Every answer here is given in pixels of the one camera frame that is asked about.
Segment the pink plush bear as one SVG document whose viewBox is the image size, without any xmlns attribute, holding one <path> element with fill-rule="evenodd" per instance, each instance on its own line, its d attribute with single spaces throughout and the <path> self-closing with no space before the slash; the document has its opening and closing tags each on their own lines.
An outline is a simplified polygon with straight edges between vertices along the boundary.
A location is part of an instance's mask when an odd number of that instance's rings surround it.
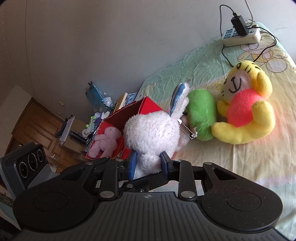
<svg viewBox="0 0 296 241">
<path fill-rule="evenodd" d="M 109 126 L 105 129 L 104 134 L 96 135 L 94 143 L 88 151 L 88 156 L 96 159 L 101 154 L 100 158 L 111 157 L 117 148 L 117 140 L 121 137 L 121 131 L 114 126 Z"/>
</svg>

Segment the white plush rabbit blue bow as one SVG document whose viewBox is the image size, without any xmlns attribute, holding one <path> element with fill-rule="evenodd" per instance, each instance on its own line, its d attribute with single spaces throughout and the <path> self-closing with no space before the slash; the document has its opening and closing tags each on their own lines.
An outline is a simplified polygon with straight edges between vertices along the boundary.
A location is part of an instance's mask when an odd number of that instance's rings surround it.
<svg viewBox="0 0 296 241">
<path fill-rule="evenodd" d="M 169 157 L 188 144 L 189 137 L 182 133 L 182 123 L 188 124 L 184 116 L 189 104 L 190 86 L 184 82 L 176 86 L 171 97 L 170 112 L 163 110 L 148 114 L 137 114 L 125 124 L 125 146 L 137 152 L 137 164 L 134 179 L 159 173 L 160 154 L 166 152 Z"/>
</svg>

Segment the small green frog toy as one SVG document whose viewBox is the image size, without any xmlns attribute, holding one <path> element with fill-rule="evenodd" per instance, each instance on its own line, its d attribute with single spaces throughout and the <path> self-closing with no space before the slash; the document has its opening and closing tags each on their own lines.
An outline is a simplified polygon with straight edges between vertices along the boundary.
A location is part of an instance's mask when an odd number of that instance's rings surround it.
<svg viewBox="0 0 296 241">
<path fill-rule="evenodd" d="M 93 115 L 90 118 L 90 122 L 86 125 L 86 128 L 93 128 L 95 126 L 96 115 Z"/>
</svg>

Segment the purple plush toy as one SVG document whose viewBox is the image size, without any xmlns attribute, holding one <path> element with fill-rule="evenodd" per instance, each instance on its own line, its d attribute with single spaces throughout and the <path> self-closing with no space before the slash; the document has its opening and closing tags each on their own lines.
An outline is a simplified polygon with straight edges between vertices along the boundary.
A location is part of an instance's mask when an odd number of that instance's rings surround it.
<svg viewBox="0 0 296 241">
<path fill-rule="evenodd" d="M 110 112 L 106 111 L 106 112 L 100 112 L 100 113 L 95 113 L 95 119 L 93 121 L 94 123 L 94 129 L 96 130 L 100 123 L 109 116 Z"/>
</svg>

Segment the red cardboard box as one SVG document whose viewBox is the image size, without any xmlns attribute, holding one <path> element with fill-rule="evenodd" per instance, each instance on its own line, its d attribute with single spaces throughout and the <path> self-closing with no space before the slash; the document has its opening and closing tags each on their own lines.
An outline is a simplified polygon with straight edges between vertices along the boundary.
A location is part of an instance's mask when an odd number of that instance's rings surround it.
<svg viewBox="0 0 296 241">
<path fill-rule="evenodd" d="M 105 129 L 110 126 L 116 127 L 119 131 L 121 131 L 121 133 L 123 133 L 125 123 L 132 116 L 137 114 L 153 113 L 160 110 L 162 110 L 162 108 L 159 107 L 153 100 L 151 100 L 149 97 L 144 97 L 143 99 L 139 101 L 134 101 L 131 104 L 111 114 L 109 117 L 105 118 L 98 127 L 95 136 L 104 134 Z M 128 158 L 129 154 L 130 149 L 127 149 L 125 147 L 124 137 L 121 136 L 117 140 L 117 149 L 113 151 L 112 159 L 121 158 L 125 160 Z"/>
</svg>

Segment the yellow book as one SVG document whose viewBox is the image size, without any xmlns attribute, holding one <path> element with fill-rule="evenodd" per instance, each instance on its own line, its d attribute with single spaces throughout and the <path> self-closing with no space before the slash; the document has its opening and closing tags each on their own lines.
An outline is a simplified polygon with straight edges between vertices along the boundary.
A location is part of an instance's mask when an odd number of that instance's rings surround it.
<svg viewBox="0 0 296 241">
<path fill-rule="evenodd" d="M 114 108 L 114 112 L 120 110 L 122 107 L 124 107 L 125 105 L 125 101 L 127 98 L 127 93 L 125 92 L 117 101 L 115 108 Z"/>
</svg>

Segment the green plush toy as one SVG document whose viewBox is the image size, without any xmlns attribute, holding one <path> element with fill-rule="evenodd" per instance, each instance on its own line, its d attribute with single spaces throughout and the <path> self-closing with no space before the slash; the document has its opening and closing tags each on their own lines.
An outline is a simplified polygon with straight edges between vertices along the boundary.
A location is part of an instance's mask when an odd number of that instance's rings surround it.
<svg viewBox="0 0 296 241">
<path fill-rule="evenodd" d="M 213 138 L 211 126 L 217 121 L 216 101 L 212 93 L 196 89 L 188 94 L 187 120 L 194 137 L 200 141 Z"/>
</svg>

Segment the wooden cabinet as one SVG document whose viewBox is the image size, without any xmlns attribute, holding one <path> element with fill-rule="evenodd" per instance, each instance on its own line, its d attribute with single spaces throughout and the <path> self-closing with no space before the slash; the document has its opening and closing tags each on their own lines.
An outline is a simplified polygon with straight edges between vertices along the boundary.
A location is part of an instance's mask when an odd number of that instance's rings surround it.
<svg viewBox="0 0 296 241">
<path fill-rule="evenodd" d="M 47 160 L 57 168 L 57 172 L 82 163 L 76 158 L 75 152 L 62 148 L 59 139 L 55 137 L 63 122 L 62 118 L 31 98 L 11 132 L 6 154 L 34 142 L 43 145 Z"/>
</svg>

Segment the blue paper bag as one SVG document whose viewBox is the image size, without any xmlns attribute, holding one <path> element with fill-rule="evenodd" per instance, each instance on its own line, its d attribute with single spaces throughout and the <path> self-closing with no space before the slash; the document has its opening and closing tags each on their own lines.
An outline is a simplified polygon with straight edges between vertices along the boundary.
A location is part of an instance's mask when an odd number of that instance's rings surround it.
<svg viewBox="0 0 296 241">
<path fill-rule="evenodd" d="M 104 98 L 102 92 L 92 83 L 92 81 L 88 82 L 88 87 L 85 90 L 85 95 L 89 102 L 95 108 L 100 107 Z"/>
</svg>

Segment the yellow plush tiger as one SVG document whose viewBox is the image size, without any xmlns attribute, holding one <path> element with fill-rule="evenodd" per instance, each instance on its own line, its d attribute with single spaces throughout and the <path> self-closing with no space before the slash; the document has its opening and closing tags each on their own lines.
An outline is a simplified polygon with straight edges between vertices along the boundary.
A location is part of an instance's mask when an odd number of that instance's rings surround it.
<svg viewBox="0 0 296 241">
<path fill-rule="evenodd" d="M 217 111 L 227 121 L 211 126 L 213 136 L 238 145 L 269 135 L 275 127 L 274 109 L 267 101 L 272 92 L 269 77 L 258 65 L 238 62 L 225 78 L 217 101 Z"/>
</svg>

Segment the green cartoon bed sheet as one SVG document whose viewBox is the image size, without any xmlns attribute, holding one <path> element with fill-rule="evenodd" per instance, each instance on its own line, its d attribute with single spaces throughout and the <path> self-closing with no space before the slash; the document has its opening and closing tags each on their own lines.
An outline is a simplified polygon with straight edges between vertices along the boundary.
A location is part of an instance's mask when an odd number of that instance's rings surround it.
<svg viewBox="0 0 296 241">
<path fill-rule="evenodd" d="M 295 239 L 295 63 L 264 25 L 257 44 L 217 39 L 147 79 L 137 99 L 170 111 L 175 87 L 190 86 L 187 106 L 198 135 L 174 153 L 194 166 L 215 163 L 273 190 L 283 211 L 276 229 Z"/>
</svg>

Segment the black device with round dials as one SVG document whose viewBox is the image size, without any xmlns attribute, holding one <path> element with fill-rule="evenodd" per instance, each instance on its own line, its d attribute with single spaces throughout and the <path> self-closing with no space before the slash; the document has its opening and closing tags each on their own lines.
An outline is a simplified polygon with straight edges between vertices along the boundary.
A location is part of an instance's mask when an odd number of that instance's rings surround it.
<svg viewBox="0 0 296 241">
<path fill-rule="evenodd" d="M 41 144 L 31 142 L 1 158 L 1 178 L 13 199 L 49 173 L 51 169 Z"/>
</svg>

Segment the white power strip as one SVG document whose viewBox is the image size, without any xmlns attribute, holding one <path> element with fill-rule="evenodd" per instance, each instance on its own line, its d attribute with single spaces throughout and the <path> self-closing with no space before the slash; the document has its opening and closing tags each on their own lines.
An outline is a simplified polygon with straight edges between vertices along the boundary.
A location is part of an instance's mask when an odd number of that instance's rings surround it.
<svg viewBox="0 0 296 241">
<path fill-rule="evenodd" d="M 232 47 L 245 44 L 258 43 L 261 40 L 260 30 L 257 28 L 251 29 L 246 36 L 239 36 L 234 28 L 226 30 L 221 37 L 222 44 L 225 47 Z"/>
</svg>

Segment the black charger adapter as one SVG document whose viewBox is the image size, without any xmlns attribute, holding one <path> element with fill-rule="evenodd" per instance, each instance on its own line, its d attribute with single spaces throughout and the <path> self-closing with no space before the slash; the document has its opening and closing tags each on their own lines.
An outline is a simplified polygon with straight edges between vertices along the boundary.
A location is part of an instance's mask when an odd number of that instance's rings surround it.
<svg viewBox="0 0 296 241">
<path fill-rule="evenodd" d="M 231 19 L 231 23 L 239 36 L 248 35 L 249 29 L 241 15 L 238 16 L 236 15 L 236 13 L 234 13 Z"/>
</svg>

